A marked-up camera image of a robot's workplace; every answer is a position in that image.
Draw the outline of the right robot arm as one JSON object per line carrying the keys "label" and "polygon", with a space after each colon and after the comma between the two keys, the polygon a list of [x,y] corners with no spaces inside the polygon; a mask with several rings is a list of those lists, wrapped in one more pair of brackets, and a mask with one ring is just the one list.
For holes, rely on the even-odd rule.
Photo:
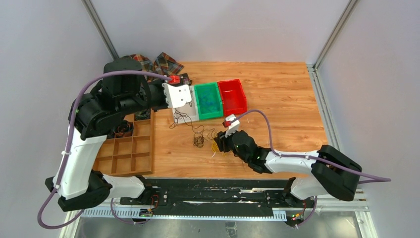
{"label": "right robot arm", "polygon": [[307,174],[306,178],[288,180],[283,192],[288,206],[295,207],[304,199],[326,194],[342,201],[354,199],[360,176],[353,171],[359,173],[362,167],[330,145],[308,152],[272,151],[258,146],[243,130],[229,136],[221,131],[214,141],[220,152],[232,152],[259,174]]}

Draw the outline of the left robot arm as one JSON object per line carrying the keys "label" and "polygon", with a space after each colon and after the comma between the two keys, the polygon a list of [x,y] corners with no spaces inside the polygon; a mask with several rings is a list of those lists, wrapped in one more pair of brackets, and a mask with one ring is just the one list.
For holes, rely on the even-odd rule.
{"label": "left robot arm", "polygon": [[163,84],[171,79],[144,71],[132,58],[104,66],[104,73],[79,93],[69,114],[68,139],[60,169],[46,179],[64,212],[93,208],[109,198],[130,197],[148,204],[151,187],[142,176],[114,177],[93,170],[95,159],[110,131],[126,115],[168,108]]}

